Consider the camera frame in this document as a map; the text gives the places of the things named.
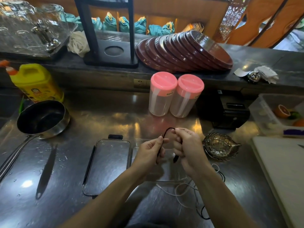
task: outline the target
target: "pink lid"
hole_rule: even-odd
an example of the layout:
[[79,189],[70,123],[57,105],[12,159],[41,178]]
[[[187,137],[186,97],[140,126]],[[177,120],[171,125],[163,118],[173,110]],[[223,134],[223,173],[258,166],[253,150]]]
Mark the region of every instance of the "pink lid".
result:
[[203,91],[204,82],[197,76],[192,74],[184,74],[178,79],[177,92],[184,97],[188,92],[190,99],[197,98]]
[[169,96],[173,94],[177,86],[176,77],[168,72],[157,72],[151,77],[150,88],[157,91],[159,96]]

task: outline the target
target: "pink-lidded jar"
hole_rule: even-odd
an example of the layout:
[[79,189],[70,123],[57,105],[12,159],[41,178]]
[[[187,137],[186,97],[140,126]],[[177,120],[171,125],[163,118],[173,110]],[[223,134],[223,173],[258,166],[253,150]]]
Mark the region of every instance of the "pink-lidded jar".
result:
[[157,72],[151,77],[149,111],[155,116],[168,113],[177,86],[176,77],[168,72]]
[[184,74],[180,76],[171,102],[170,112],[178,118],[186,117],[204,87],[204,82],[195,75]]

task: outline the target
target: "black appliance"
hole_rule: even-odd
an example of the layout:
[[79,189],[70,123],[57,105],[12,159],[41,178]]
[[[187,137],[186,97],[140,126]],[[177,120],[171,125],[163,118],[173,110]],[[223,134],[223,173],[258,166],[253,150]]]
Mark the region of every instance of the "black appliance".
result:
[[201,95],[196,101],[196,108],[199,118],[211,121],[214,128],[235,130],[250,117],[239,91],[217,90]]
[[[84,56],[84,63],[92,66],[136,68],[138,59],[135,56],[133,0],[75,0],[75,4],[90,47],[90,51]],[[130,42],[97,39],[89,5],[114,9],[127,8]]]

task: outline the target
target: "electrical outlet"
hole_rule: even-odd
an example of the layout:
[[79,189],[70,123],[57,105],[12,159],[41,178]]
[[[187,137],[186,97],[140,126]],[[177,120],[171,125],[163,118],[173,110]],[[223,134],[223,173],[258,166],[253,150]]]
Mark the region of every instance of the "electrical outlet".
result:
[[150,80],[134,78],[134,88],[140,88],[140,89],[150,88]]

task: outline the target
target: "white cutting board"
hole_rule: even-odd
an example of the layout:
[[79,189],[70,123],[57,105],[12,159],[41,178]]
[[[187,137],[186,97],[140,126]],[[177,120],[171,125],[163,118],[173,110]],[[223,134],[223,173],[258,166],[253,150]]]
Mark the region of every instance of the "white cutting board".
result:
[[288,227],[304,227],[304,139],[254,137],[254,152]]

